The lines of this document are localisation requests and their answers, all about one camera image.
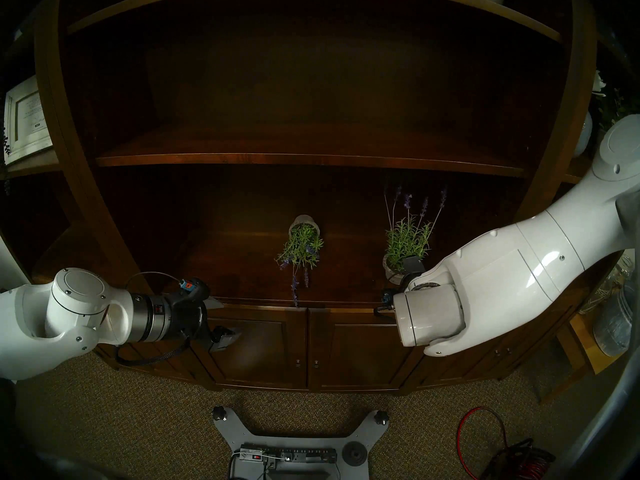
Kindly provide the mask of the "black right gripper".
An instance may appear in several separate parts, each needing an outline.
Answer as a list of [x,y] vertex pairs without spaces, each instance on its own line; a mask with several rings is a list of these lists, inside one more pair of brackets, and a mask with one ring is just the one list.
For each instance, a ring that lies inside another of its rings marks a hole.
[[424,264],[418,256],[403,258],[402,270],[404,276],[401,283],[395,288],[385,288],[382,290],[381,306],[378,307],[378,312],[395,311],[394,296],[405,292],[411,281],[426,272]]

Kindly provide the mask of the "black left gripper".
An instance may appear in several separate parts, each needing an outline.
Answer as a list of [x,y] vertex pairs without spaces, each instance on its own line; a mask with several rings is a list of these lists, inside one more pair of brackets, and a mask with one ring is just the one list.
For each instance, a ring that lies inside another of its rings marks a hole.
[[207,351],[225,351],[242,335],[239,328],[215,326],[213,334],[207,322],[207,309],[222,309],[224,304],[209,296],[210,289],[199,278],[182,280],[178,283],[178,290],[168,293],[170,322],[168,338],[174,339],[181,335],[183,341],[171,353],[183,353],[191,347],[193,341]]

